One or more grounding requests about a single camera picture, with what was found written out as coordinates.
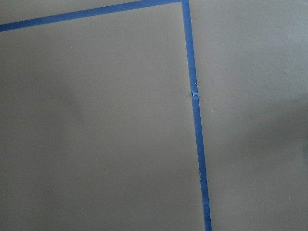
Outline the blue tape grid lines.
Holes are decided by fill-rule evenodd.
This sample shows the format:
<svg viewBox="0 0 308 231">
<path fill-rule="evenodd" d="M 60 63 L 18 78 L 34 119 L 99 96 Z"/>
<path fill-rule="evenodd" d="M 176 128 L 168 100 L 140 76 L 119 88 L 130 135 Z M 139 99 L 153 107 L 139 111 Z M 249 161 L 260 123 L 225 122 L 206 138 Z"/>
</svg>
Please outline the blue tape grid lines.
<svg viewBox="0 0 308 231">
<path fill-rule="evenodd" d="M 0 26 L 3 231 L 209 231 L 187 0 Z"/>
</svg>

